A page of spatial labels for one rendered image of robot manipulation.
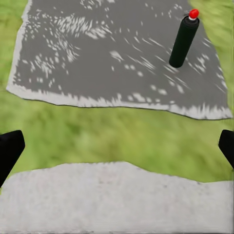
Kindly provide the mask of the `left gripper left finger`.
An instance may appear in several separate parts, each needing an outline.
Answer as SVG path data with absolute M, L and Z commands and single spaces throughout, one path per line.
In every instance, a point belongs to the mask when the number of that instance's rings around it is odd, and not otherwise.
M 25 148 L 21 130 L 0 135 L 0 188 Z

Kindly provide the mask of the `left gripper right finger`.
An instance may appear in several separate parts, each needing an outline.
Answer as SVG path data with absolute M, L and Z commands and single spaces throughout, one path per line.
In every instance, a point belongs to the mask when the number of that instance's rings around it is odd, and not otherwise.
M 234 168 L 234 132 L 223 130 L 220 135 L 218 146 Z

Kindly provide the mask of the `insectifuge atomizer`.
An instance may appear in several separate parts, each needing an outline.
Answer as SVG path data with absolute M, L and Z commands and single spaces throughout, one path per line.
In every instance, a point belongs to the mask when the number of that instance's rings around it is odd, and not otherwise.
M 183 65 L 200 23 L 197 9 L 191 12 L 185 10 L 184 15 L 169 60 L 169 64 L 174 68 Z

